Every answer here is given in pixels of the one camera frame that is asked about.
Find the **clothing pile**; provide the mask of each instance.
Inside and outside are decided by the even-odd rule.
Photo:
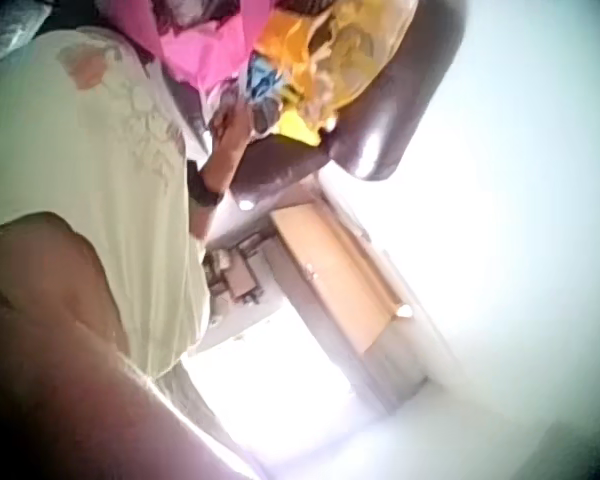
[[[253,106],[257,137],[318,145],[319,131],[393,57],[417,2],[100,0],[100,8],[198,89],[205,118],[237,91]]]

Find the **pink bag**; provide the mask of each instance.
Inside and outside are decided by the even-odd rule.
[[[240,0],[240,13],[223,25],[208,22],[175,36],[158,34],[151,0],[100,0],[102,13],[166,63],[176,80],[206,92],[248,61],[271,12],[271,0]]]

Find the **woman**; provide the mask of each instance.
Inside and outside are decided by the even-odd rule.
[[[57,31],[0,63],[0,433],[49,476],[236,478],[148,381],[206,327],[202,242],[248,106],[214,127],[199,205],[127,44]]]

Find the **wooden cabinet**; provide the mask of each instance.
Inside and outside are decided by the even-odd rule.
[[[391,322],[399,300],[324,205],[277,210],[272,219],[333,319],[363,354]]]

